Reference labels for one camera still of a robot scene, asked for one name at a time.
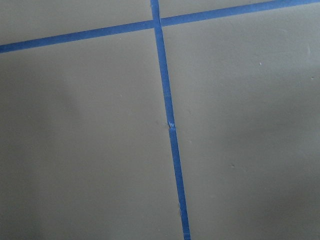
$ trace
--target vertical blue tape strip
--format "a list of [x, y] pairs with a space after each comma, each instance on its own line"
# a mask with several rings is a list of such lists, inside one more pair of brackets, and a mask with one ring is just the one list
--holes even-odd
[[84, 39], [92, 39], [97, 37], [103, 37], [108, 35], [122, 34], [134, 31], [140, 31], [145, 29], [152, 29], [154, 27], [154, 23], [152, 20], [149, 21], [141, 21], [134, 22], [124, 25], [118, 26], [110, 26], [104, 28], [98, 28], [88, 31], [80, 31], [74, 33], [68, 33], [57, 36], [49, 36], [44, 38], [38, 38], [28, 41], [15, 42], [5, 45], [0, 45], [0, 53], [7, 53], [17, 50], [30, 49], [36, 47], [42, 47], [53, 44], [61, 44], [72, 41], [84, 40]]
[[217, 10], [202, 11], [179, 16], [170, 16], [161, 19], [162, 26], [191, 23], [208, 19], [217, 19], [233, 15], [255, 13], [267, 10], [294, 7], [299, 5], [319, 3], [320, 0], [274, 0], [242, 6], [228, 7]]
[[162, 80], [166, 118], [169, 125], [169, 137], [170, 137], [170, 143], [171, 143], [171, 151], [172, 151], [173, 167], [174, 167], [174, 173], [175, 173], [178, 200], [180, 205], [183, 237], [184, 237], [184, 240], [191, 240], [185, 188], [184, 188], [184, 181], [182, 177], [177, 131], [176, 131], [176, 125], [175, 125], [175, 118], [174, 118], [174, 109], [173, 109], [171, 90], [170, 90], [165, 42], [164, 42], [164, 35], [162, 32], [162, 27], [160, 22], [159, 2], [158, 0], [150, 0], [150, 2], [151, 2], [152, 16], [154, 21], [154, 33], [155, 33], [155, 41], [156, 41], [156, 47], [158, 52], [159, 65], [160, 65], [160, 74], [161, 74], [161, 80]]

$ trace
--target gray floor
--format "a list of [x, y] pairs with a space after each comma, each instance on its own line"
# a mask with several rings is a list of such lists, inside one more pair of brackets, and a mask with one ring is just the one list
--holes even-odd
[[[159, 0], [161, 17], [263, 0]], [[3, 0], [0, 45], [152, 19]], [[320, 237], [320, 3], [163, 27], [193, 240]], [[153, 29], [0, 54], [0, 239], [182, 240]]]

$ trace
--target blue tape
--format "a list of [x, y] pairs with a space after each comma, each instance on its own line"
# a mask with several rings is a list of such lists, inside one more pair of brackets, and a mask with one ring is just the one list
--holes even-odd
[[183, 237], [184, 237], [184, 240], [191, 240], [185, 188], [184, 188], [184, 181], [182, 177], [177, 131], [176, 131], [176, 125], [175, 125], [175, 118], [174, 118], [174, 109], [173, 109], [171, 90], [170, 90], [165, 42], [164, 42], [164, 35], [162, 32], [162, 27], [160, 22], [159, 2], [158, 0], [150, 0], [150, 2], [151, 2], [151, 10], [152, 10], [152, 16], [154, 21], [154, 33], [155, 33], [156, 48], [158, 52], [160, 74], [161, 74], [161, 80], [162, 80], [162, 89], [163, 89], [163, 96], [164, 96], [166, 118], [169, 125], [169, 137], [170, 137], [170, 143], [171, 143], [171, 152], [172, 152], [172, 158], [173, 158], [173, 167], [174, 167], [175, 181], [176, 181], [176, 187], [177, 187], [177, 193], [178, 193], [178, 200], [179, 200], [180, 212], [181, 212]]
[[217, 19], [233, 15], [248, 14], [254, 12], [281, 9], [299, 5], [319, 3], [320, 0], [274, 0], [249, 5], [222, 8], [217, 10], [190, 13], [179, 16], [170, 16], [161, 19], [162, 26], [191, 23], [208, 19]]
[[122, 33], [145, 30], [145, 29], [152, 29], [153, 27], [154, 27], [153, 20], [149, 20], [149, 21], [134, 22], [134, 23], [118, 25], [118, 26], [98, 28], [98, 29], [93, 29], [88, 31], [68, 33], [68, 34], [63, 34], [58, 36], [49, 36], [49, 37], [44, 37], [44, 38], [39, 38], [34, 40], [0, 45], [0, 53], [7, 53], [7, 52], [17, 51], [22, 49], [30, 49], [30, 48], [42, 47], [42, 46], [53, 45], [53, 44], [73, 42], [73, 41], [97, 38], [97, 37], [108, 36], [108, 35], [122, 34]]

